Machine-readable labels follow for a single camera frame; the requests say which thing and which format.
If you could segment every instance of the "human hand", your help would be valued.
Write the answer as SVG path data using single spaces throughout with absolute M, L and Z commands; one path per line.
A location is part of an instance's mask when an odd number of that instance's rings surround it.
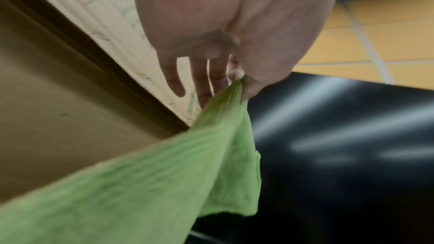
M 188 56 L 200 106 L 244 76 L 243 100 L 286 78 L 335 0 L 136 0 L 145 34 L 173 92 L 185 95 L 176 60 Z

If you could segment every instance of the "orange tiled wall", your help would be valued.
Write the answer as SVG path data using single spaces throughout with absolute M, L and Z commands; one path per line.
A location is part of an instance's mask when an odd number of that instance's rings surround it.
M 337 3 L 294 71 L 434 89 L 434 0 Z

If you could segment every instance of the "glossy black panel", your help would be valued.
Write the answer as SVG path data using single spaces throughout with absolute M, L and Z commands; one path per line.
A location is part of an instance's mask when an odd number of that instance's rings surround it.
M 294 73 L 249 102 L 259 212 L 227 243 L 434 243 L 434 92 Z

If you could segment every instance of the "beige tile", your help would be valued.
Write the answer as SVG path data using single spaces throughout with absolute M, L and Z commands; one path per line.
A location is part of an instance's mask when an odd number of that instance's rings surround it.
M 434 89 L 434 61 L 387 65 L 397 85 Z
M 434 0 L 354 0 L 348 8 L 362 25 L 434 19 Z
M 365 32 L 384 61 L 434 59 L 434 20 L 367 26 Z
M 383 82 L 380 72 L 372 63 L 336 65 L 298 65 L 295 72 L 351 78 L 371 82 Z
M 342 4 L 337 3 L 331 12 L 331 15 L 325 24 L 324 28 L 341 28 L 350 27 L 351 21 L 348 18 L 346 11 Z
M 357 33 L 352 28 L 322 31 L 301 64 L 370 61 Z

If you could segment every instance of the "microfiber cloth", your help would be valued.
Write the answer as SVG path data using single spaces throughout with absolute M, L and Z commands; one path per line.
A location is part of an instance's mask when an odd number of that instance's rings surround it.
M 0 208 L 1 244 L 181 244 L 200 216 L 256 213 L 261 179 L 242 83 L 192 128 Z

